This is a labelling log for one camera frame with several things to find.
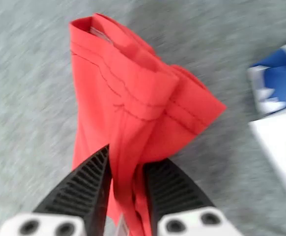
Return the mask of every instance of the blue fabric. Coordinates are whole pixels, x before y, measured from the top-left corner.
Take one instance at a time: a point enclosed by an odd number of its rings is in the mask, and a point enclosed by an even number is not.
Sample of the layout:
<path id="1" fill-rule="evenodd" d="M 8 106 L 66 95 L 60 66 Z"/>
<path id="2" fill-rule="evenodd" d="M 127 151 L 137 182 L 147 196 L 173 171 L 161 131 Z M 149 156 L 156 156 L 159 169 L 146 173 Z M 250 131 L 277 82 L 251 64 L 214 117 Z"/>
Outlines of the blue fabric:
<path id="1" fill-rule="evenodd" d="M 286 102 L 286 66 L 266 69 L 264 85 L 266 88 L 275 89 L 268 98 L 277 97 L 279 101 Z"/>
<path id="2" fill-rule="evenodd" d="M 254 64 L 253 66 L 257 65 L 264 65 L 268 67 L 277 67 L 286 65 L 286 53 L 283 49 L 279 49 L 273 54 L 269 55 L 265 59 L 259 61 L 258 63 Z"/>
<path id="3" fill-rule="evenodd" d="M 268 68 L 264 69 L 264 72 L 261 73 L 261 76 L 255 76 L 252 79 L 252 83 L 255 83 L 255 88 L 258 89 L 274 89 L 273 93 L 269 95 L 267 98 L 262 98 L 257 100 L 257 103 L 262 103 L 262 106 L 267 106 L 266 102 L 271 101 L 273 102 L 285 102 L 286 103 L 286 49 L 278 49 L 265 59 L 255 63 L 252 67 L 255 66 L 266 66 Z"/>

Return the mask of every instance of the red fabric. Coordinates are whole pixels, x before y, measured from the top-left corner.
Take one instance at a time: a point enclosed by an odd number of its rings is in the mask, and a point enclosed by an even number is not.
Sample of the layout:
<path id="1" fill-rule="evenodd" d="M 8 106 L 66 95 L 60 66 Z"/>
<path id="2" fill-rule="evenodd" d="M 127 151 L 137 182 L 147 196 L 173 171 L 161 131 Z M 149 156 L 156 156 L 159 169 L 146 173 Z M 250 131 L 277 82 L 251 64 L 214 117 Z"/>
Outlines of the red fabric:
<path id="1" fill-rule="evenodd" d="M 75 20 L 70 34 L 78 101 L 73 168 L 110 144 L 108 216 L 116 223 L 123 212 L 133 236 L 150 236 L 143 164 L 183 148 L 225 106 L 189 71 L 163 63 L 106 16 Z"/>

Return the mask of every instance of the fabric fold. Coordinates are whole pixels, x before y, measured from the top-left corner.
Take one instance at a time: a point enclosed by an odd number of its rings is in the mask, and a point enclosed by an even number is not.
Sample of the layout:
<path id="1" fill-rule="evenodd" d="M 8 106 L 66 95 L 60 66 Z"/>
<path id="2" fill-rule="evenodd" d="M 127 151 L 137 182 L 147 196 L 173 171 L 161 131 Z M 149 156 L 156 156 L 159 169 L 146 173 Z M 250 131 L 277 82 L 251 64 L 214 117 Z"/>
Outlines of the fabric fold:
<path id="1" fill-rule="evenodd" d="M 140 37 L 101 14 L 70 24 L 78 131 L 73 168 L 109 144 L 108 216 L 150 236 L 143 164 L 183 148 L 225 109 L 194 75 L 167 65 Z"/>

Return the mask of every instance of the gray floor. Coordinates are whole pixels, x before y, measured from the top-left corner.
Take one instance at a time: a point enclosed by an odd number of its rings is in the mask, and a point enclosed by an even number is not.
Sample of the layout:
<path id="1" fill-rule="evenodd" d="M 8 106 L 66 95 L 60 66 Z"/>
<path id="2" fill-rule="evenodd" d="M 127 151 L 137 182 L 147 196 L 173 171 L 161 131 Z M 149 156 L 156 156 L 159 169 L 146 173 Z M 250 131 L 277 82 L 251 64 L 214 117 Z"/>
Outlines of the gray floor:
<path id="1" fill-rule="evenodd" d="M 247 126 L 257 113 L 245 74 L 286 43 L 286 0 L 0 0 L 0 223 L 31 210 L 70 170 L 68 22 L 95 11 L 194 72 L 228 106 L 174 160 L 246 236 L 286 235 L 286 192 Z"/>

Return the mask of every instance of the screw hole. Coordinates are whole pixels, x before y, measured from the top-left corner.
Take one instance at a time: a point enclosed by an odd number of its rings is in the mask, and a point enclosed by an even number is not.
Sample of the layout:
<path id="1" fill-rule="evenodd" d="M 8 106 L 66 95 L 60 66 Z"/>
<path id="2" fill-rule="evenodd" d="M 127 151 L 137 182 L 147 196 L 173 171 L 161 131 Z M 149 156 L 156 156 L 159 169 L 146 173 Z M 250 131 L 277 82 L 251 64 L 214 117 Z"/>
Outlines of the screw hole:
<path id="1" fill-rule="evenodd" d="M 201 220 L 206 225 L 217 225 L 221 222 L 218 216 L 213 213 L 206 213 L 202 215 Z"/>
<path id="2" fill-rule="evenodd" d="M 166 225 L 167 231 L 171 233 L 179 233 L 185 231 L 186 227 L 179 220 L 171 220 Z"/>
<path id="3" fill-rule="evenodd" d="M 22 235 L 31 235 L 38 229 L 39 223 L 37 220 L 30 220 L 25 222 L 20 229 Z"/>
<path id="4" fill-rule="evenodd" d="M 57 236 L 71 236 L 74 233 L 74 225 L 72 223 L 63 223 L 56 229 Z"/>

